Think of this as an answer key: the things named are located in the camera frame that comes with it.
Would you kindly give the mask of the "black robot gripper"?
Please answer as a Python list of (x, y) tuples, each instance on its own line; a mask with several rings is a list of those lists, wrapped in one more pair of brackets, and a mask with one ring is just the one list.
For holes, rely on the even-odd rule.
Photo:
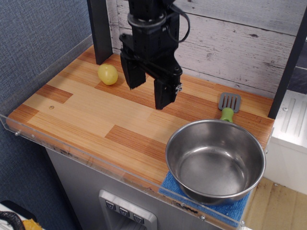
[(154, 14), (131, 11), (128, 23), (132, 34), (121, 34), (120, 54), (125, 80), (130, 89), (154, 78), (155, 107), (162, 110), (173, 103), (181, 87), (182, 69), (174, 54), (179, 40), (179, 13), (158, 11)]

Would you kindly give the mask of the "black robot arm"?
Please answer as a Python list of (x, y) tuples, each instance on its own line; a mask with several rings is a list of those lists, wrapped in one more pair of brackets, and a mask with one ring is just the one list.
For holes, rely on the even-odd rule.
[(156, 109), (173, 103), (181, 88), (182, 69), (175, 59), (179, 44), (179, 11), (171, 0), (130, 0), (132, 34), (121, 34), (121, 65), (134, 89), (154, 78)]

